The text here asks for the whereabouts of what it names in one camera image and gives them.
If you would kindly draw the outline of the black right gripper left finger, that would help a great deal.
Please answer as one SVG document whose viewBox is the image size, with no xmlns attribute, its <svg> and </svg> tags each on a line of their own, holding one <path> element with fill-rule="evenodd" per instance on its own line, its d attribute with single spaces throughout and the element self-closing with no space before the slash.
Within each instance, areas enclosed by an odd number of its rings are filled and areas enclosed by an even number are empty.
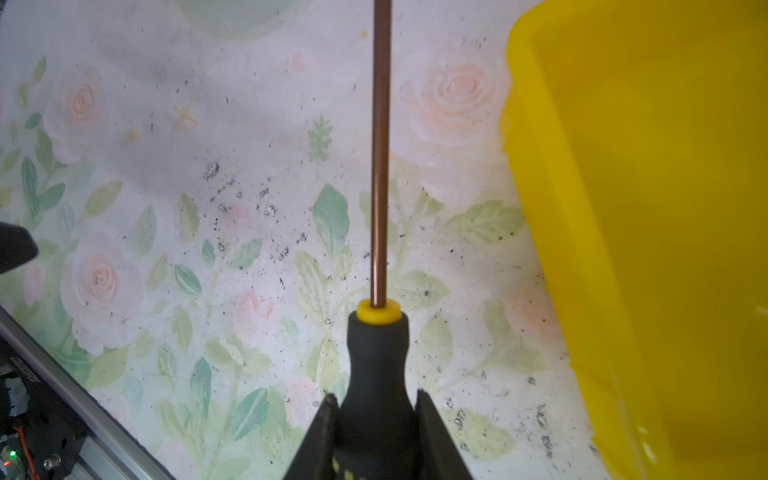
<svg viewBox="0 0 768 480">
<path fill-rule="evenodd" d="M 284 480 L 331 480 L 339 406 L 334 394 L 320 403 L 304 439 L 288 467 Z"/>
</svg>

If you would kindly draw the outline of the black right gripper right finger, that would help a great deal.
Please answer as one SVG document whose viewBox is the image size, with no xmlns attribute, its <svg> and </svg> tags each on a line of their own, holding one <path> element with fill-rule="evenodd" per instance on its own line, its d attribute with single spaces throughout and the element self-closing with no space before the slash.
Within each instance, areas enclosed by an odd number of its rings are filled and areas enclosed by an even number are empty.
<svg viewBox="0 0 768 480">
<path fill-rule="evenodd" d="M 417 393 L 420 467 L 417 478 L 428 480 L 472 480 L 451 435 L 425 390 Z"/>
</svg>

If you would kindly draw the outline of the black yellow handled screwdriver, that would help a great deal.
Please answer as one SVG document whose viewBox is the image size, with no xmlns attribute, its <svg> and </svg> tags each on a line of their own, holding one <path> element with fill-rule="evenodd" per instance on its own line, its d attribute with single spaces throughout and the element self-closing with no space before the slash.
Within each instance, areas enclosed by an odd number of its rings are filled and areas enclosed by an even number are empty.
<svg viewBox="0 0 768 480">
<path fill-rule="evenodd" d="M 404 379 L 409 327 L 387 297 L 392 10 L 390 1 L 374 4 L 370 297 L 348 319 L 351 376 L 332 456 L 337 479 L 410 479 L 418 457 Z"/>
</svg>

